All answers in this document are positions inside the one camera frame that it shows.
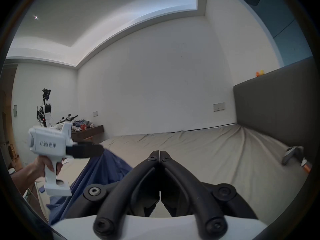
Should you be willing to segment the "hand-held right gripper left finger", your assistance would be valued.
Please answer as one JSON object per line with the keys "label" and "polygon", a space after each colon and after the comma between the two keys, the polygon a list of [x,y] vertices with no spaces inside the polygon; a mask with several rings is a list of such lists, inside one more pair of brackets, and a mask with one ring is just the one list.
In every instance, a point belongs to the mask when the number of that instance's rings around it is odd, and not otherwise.
{"label": "hand-held right gripper left finger", "polygon": [[156,176],[159,151],[153,151],[122,180],[88,185],[68,209],[65,219],[97,215],[92,223],[100,239],[120,239],[125,216],[150,217],[160,200]]}

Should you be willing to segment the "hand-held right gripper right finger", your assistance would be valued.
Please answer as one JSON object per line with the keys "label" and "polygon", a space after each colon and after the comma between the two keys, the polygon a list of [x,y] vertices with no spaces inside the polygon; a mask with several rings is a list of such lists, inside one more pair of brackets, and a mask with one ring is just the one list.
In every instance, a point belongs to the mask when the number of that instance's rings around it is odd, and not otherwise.
{"label": "hand-held right gripper right finger", "polygon": [[161,202],[171,217],[195,216],[202,239],[220,239],[231,228],[226,216],[258,221],[250,205],[228,183],[201,182],[189,170],[160,151]]}

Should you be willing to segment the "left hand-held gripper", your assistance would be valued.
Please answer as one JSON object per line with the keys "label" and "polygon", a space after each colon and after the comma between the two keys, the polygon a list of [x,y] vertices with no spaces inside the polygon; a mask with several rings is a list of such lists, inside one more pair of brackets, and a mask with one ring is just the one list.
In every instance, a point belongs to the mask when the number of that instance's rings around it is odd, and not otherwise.
{"label": "left hand-held gripper", "polygon": [[74,144],[71,139],[72,122],[64,122],[61,130],[50,127],[34,126],[28,132],[28,145],[34,154],[47,157],[52,166],[51,171],[47,166],[44,169],[44,188],[49,196],[72,196],[68,181],[57,182],[57,163],[70,158],[67,155],[67,147],[73,146],[73,158],[85,159],[100,157],[104,153],[104,147],[91,141],[81,141]]}

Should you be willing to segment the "person's left hand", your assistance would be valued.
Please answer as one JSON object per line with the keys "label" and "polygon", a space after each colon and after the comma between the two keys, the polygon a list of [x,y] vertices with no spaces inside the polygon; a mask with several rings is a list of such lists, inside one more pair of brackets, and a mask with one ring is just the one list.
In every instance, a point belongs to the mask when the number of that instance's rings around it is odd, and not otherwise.
{"label": "person's left hand", "polygon": [[35,161],[33,162],[36,177],[44,177],[45,176],[45,168],[47,167],[50,171],[55,172],[56,175],[58,175],[62,169],[62,162],[65,160],[65,158],[62,158],[60,162],[56,163],[56,169],[54,169],[54,166],[51,162],[51,160],[46,156],[38,156]]}

